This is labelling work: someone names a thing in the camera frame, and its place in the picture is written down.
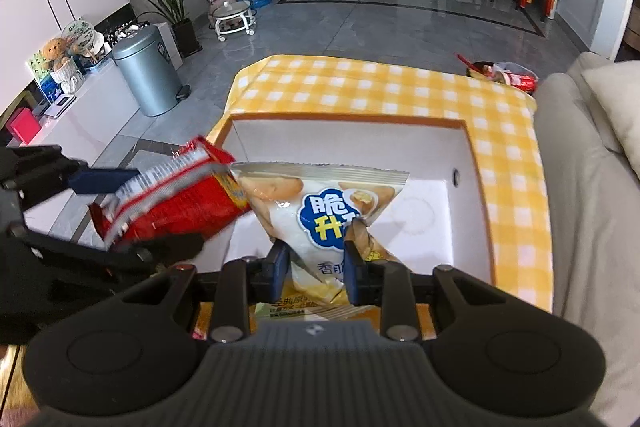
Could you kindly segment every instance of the red box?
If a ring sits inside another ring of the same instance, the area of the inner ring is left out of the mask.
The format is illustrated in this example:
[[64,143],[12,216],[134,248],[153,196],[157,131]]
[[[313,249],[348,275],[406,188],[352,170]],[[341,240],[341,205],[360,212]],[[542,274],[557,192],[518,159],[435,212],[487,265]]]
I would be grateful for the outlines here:
[[15,139],[28,144],[42,127],[26,107],[18,109],[6,123],[6,127]]

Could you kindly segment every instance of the trash can lid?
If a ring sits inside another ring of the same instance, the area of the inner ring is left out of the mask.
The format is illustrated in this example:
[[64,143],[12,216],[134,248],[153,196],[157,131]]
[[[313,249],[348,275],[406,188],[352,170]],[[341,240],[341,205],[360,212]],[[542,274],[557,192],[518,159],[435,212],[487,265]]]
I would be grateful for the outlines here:
[[126,58],[146,48],[154,41],[161,41],[160,30],[157,26],[145,26],[137,32],[124,37],[113,47],[113,58]]

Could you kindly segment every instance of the beige couch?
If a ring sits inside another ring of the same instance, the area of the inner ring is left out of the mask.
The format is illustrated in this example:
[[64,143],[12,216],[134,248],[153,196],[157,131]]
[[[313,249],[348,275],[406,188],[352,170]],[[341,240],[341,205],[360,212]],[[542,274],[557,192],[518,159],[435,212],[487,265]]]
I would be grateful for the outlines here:
[[608,64],[585,53],[567,74],[544,80],[534,125],[551,215],[554,312],[603,347],[607,374],[592,410],[627,427],[640,416],[640,182],[582,77]]

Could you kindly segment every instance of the silver trash can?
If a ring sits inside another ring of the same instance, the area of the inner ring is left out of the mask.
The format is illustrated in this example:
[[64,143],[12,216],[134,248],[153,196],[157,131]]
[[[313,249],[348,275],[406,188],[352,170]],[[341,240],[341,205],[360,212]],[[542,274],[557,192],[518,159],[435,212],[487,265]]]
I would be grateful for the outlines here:
[[113,59],[143,114],[158,116],[177,105],[182,84],[156,26],[123,38],[113,47]]

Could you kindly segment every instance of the white pillow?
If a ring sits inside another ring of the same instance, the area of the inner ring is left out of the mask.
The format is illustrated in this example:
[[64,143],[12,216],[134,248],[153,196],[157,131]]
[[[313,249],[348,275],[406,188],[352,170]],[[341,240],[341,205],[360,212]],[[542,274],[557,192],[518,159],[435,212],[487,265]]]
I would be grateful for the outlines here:
[[640,61],[582,72],[640,178]]

